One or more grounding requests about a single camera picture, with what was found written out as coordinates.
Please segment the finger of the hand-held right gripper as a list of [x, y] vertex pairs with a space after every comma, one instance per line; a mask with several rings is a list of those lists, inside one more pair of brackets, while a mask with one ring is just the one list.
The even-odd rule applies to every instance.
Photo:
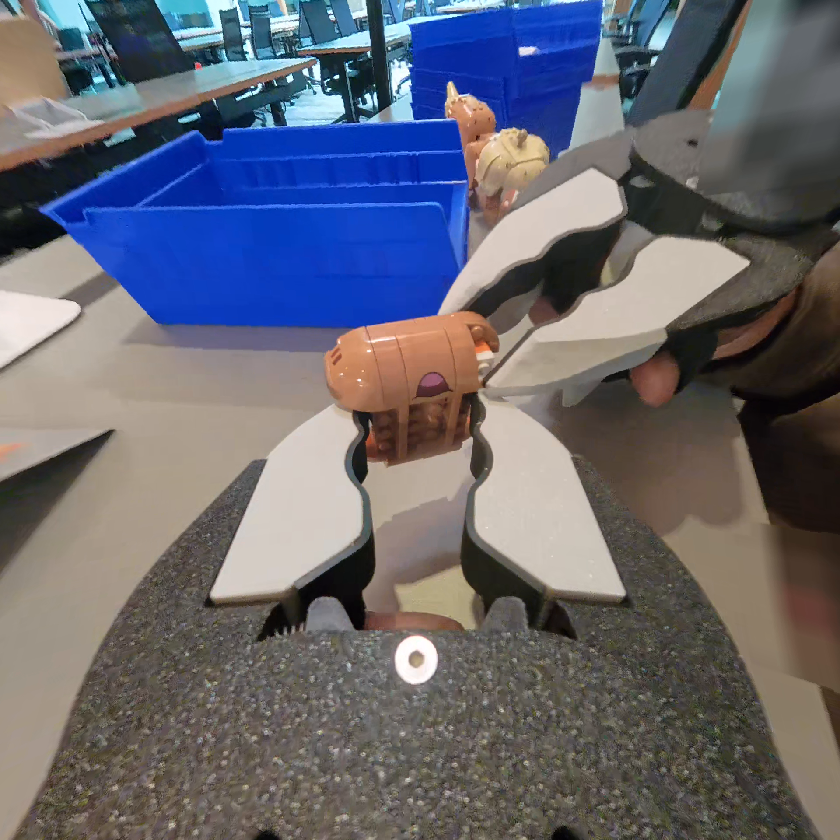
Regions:
[[542, 261], [553, 246], [572, 235], [605, 232], [626, 213], [623, 189], [594, 168], [512, 209], [468, 258], [439, 314], [494, 317], [509, 301], [537, 288]]
[[657, 237], [638, 250], [621, 280], [531, 329], [488, 374], [484, 389], [501, 398], [556, 387], [563, 405], [574, 406], [608, 376], [652, 358], [670, 323], [749, 264], [718, 242]]

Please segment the black office chair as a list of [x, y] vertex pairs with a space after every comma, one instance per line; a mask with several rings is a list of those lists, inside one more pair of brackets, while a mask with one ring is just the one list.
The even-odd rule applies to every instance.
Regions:
[[194, 70], [154, 1], [86, 1], [115, 53], [125, 80], [132, 84]]
[[727, 46], [746, 1], [687, 1], [625, 117], [638, 127], [687, 108]]

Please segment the stacked blue plastic bins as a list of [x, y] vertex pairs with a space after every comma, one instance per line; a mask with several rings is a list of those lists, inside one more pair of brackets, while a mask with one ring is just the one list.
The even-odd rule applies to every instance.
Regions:
[[571, 144], [582, 86], [594, 76], [603, 3], [500, 7], [408, 21], [413, 117], [445, 116], [446, 87], [485, 102], [497, 129], [525, 129], [552, 160]]

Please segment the tan and orange lego model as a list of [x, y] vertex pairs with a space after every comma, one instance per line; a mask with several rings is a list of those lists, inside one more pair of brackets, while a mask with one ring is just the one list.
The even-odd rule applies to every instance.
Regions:
[[457, 122], [462, 147], [487, 140], [497, 132], [497, 118], [490, 106], [447, 81], [444, 115]]

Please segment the instruction booklet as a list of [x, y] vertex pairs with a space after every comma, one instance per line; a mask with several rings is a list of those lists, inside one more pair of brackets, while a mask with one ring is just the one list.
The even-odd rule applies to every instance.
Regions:
[[107, 427], [2, 427], [1, 481], [10, 480], [112, 432], [113, 429]]

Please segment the white flat stand base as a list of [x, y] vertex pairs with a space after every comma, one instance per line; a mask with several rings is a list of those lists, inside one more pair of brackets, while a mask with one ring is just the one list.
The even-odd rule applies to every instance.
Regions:
[[70, 326], [81, 306], [70, 300], [1, 291], [1, 369]]

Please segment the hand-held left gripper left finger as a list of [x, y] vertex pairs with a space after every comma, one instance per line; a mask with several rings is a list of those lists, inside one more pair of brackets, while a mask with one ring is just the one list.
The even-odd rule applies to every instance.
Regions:
[[374, 571], [367, 436], [365, 420], [331, 405], [270, 451], [213, 604], [361, 596]]

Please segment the brown lego assembly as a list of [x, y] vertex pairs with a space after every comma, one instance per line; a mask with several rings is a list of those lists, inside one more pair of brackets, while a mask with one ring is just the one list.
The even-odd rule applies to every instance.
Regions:
[[499, 349], [472, 311], [369, 325], [325, 353], [325, 380], [337, 404], [368, 417], [368, 459], [395, 466], [461, 448]]

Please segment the large blue plastic bin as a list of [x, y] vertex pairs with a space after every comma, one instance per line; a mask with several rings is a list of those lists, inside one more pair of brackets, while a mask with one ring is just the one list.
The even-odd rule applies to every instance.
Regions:
[[452, 119], [189, 132], [41, 212], [159, 324], [351, 329], [438, 312], [466, 176]]

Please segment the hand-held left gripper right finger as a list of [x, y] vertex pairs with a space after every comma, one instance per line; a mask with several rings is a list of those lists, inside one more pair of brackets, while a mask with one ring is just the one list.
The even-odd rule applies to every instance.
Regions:
[[465, 578], [487, 603], [619, 603], [626, 589], [570, 451], [509, 402], [478, 394], [465, 511]]

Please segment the long wooden desk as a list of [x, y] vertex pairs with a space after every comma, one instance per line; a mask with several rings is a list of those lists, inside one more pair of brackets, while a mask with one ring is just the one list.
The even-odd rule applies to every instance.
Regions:
[[126, 129], [313, 67], [312, 57], [225, 62], [102, 93], [2, 106], [1, 171], [54, 159]]

